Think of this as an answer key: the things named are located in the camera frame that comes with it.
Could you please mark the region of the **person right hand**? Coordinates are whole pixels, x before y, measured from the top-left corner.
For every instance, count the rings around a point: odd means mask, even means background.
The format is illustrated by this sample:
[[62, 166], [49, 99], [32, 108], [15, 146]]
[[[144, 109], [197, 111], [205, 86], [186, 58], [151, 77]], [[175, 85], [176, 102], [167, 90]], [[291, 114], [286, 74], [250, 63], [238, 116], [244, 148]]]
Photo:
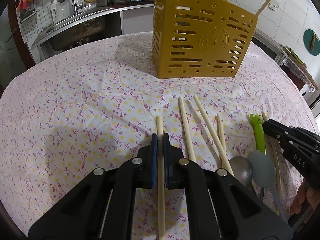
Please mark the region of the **person right hand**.
[[316, 210], [320, 201], [320, 192], [312, 187], [306, 189], [306, 180], [301, 183], [290, 207], [290, 215], [300, 213], [303, 202], [307, 200], [313, 210]]

